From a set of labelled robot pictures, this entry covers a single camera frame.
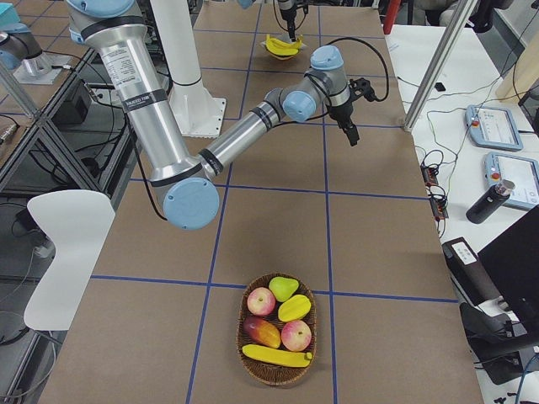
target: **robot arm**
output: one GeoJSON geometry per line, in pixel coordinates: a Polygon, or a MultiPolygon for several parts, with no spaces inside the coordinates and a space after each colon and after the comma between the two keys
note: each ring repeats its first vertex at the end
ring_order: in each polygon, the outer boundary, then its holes
{"type": "MultiPolygon", "coordinates": [[[[242,8],[249,8],[253,5],[254,0],[237,0],[242,8]]],[[[277,0],[279,4],[280,16],[286,21],[286,31],[291,42],[296,42],[296,16],[297,9],[302,8],[304,15],[309,13],[307,3],[301,4],[298,0],[277,0]]]]}
{"type": "Polygon", "coordinates": [[[77,28],[72,36],[101,55],[153,166],[150,182],[164,214],[177,227],[199,229],[213,220],[219,197],[211,180],[286,115],[303,122],[325,103],[339,127],[359,138],[350,119],[356,91],[347,82],[339,50],[323,46],[314,51],[311,68],[297,85],[270,91],[230,130],[191,156],[144,45],[146,26],[135,1],[99,2],[96,9],[89,0],[67,3],[72,28],[77,28]]]}
{"type": "Polygon", "coordinates": [[[51,71],[51,61],[29,28],[22,23],[0,27],[0,60],[9,70],[22,63],[29,75],[34,77],[51,71]]]}

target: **monitor stand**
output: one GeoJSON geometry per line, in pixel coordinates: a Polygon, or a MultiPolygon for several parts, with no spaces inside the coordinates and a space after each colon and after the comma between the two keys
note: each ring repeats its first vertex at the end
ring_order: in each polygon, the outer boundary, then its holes
{"type": "MultiPolygon", "coordinates": [[[[461,316],[470,347],[490,380],[501,385],[521,377],[524,366],[536,354],[537,333],[527,333],[506,314],[491,317],[468,303],[461,304],[461,316]]],[[[539,364],[532,362],[528,370],[539,370],[539,364]]]]}

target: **computer monitor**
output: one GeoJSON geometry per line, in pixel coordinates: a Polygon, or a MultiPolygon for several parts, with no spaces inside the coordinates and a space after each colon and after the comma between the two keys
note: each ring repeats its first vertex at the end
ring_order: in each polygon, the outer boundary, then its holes
{"type": "Polygon", "coordinates": [[[521,376],[539,345],[539,206],[478,253],[485,272],[519,319],[461,306],[468,341],[495,384],[521,376]]]}

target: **mango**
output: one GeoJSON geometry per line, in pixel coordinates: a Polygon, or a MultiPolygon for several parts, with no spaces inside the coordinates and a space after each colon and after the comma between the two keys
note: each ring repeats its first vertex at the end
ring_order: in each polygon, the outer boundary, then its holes
{"type": "Polygon", "coordinates": [[[270,348],[280,346],[279,329],[260,317],[249,316],[243,320],[243,330],[256,343],[261,343],[270,348]]]}
{"type": "Polygon", "coordinates": [[[293,295],[280,305],[277,315],[282,322],[300,320],[311,310],[311,301],[305,295],[293,295]]]}

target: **sticker label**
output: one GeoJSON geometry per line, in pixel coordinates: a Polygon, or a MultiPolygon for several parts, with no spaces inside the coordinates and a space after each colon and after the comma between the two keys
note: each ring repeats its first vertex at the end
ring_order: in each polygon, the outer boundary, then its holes
{"type": "Polygon", "coordinates": [[[453,249],[455,250],[456,255],[458,255],[458,257],[462,260],[464,265],[469,265],[470,263],[475,263],[477,261],[464,242],[453,244],[453,249]]]}
{"type": "Polygon", "coordinates": [[[125,110],[131,112],[135,109],[147,107],[148,105],[152,105],[166,99],[167,93],[165,93],[165,90],[161,89],[129,98],[126,101],[123,101],[122,104],[124,105],[125,110]]]}
{"type": "Polygon", "coordinates": [[[104,66],[116,89],[141,82],[141,75],[127,47],[123,46],[102,56],[104,66]]]}

